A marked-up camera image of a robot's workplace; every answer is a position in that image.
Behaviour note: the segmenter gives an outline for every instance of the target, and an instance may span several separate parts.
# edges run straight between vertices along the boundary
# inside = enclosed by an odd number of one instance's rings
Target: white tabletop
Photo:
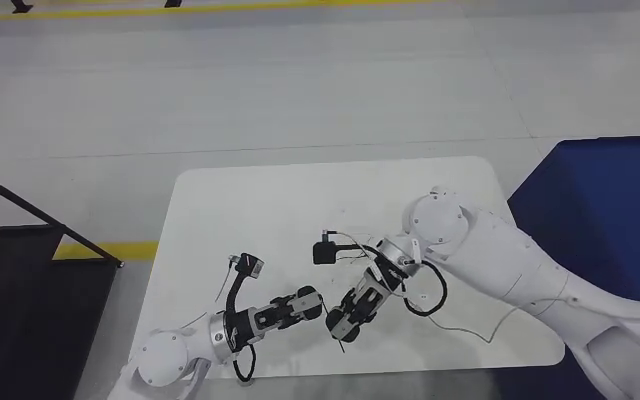
[[[477,157],[304,164],[191,170],[174,188],[132,350],[155,328],[181,326],[204,311],[223,308],[215,296],[227,257],[251,253],[265,262],[258,280],[245,280],[239,310],[314,286],[329,307],[339,304],[366,263],[316,266],[311,248],[323,229],[357,234],[362,241],[400,230],[404,207],[431,187],[453,188],[478,206],[512,221],[491,166]],[[445,274],[449,298],[434,314],[441,324],[488,336],[509,307]],[[413,297],[440,296],[437,279],[421,271],[408,281]],[[487,345],[461,332],[443,331],[390,298],[342,354],[324,315],[256,344],[256,377],[356,374],[551,365],[564,344],[523,312],[503,324]],[[244,354],[241,364],[248,368]],[[232,368],[209,377],[234,377]]]

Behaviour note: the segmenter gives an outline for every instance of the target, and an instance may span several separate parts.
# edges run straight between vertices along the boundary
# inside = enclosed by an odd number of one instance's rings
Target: yellow floor stripe
[[[122,261],[153,261],[158,250],[158,242],[109,242],[98,246]],[[100,256],[78,243],[61,244],[53,256],[54,260],[96,257]]]
[[[166,14],[212,13],[227,11],[255,11],[278,8],[302,8],[302,7],[350,7],[373,6],[407,3],[435,3],[446,0],[301,0],[301,1],[277,1],[269,3],[238,3],[238,4],[209,4],[201,6],[188,6],[179,8],[141,8],[120,10],[88,10],[88,11],[56,11],[41,12],[36,8],[27,14],[4,14],[0,20],[7,19],[51,19],[51,18],[86,18],[86,17],[131,17]]]

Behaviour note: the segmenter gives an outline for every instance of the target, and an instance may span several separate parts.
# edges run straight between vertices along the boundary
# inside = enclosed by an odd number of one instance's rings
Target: floor
[[[97,242],[157,240],[192,168],[478,155],[509,196],[560,140],[636,134],[639,4],[3,21],[0,182]],[[0,204],[0,224],[31,221]],[[106,398],[149,271],[120,274],[78,399]],[[495,396],[482,371],[224,390],[385,398],[397,384],[403,398]]]

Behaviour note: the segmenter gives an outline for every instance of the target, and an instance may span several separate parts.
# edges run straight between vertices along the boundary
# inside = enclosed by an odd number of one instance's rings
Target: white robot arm
[[[351,289],[329,312],[326,324],[335,339],[355,340],[360,326],[373,320],[404,279],[424,265],[438,266],[553,329],[608,399],[640,399],[639,302],[581,279],[522,231],[443,188],[407,207],[403,231],[365,249],[376,254],[374,270],[368,268],[364,285]],[[325,234],[314,247],[314,262],[332,263],[335,252],[354,248],[329,242]]]
[[[235,353],[250,347],[253,362],[248,376],[243,376],[234,360],[238,378],[251,379],[255,367],[253,344],[272,329],[286,329],[303,320],[312,320],[322,314],[322,297],[311,286],[296,293],[276,297],[261,309],[250,307],[236,312],[235,297],[246,277],[257,278],[263,262],[243,253],[231,257],[236,264],[236,277],[229,291],[225,311],[206,313],[180,329],[153,331],[144,345],[124,366],[109,400],[159,400],[173,398],[193,400],[211,366],[226,364]],[[171,396],[165,390],[183,378],[192,375],[180,394]]]

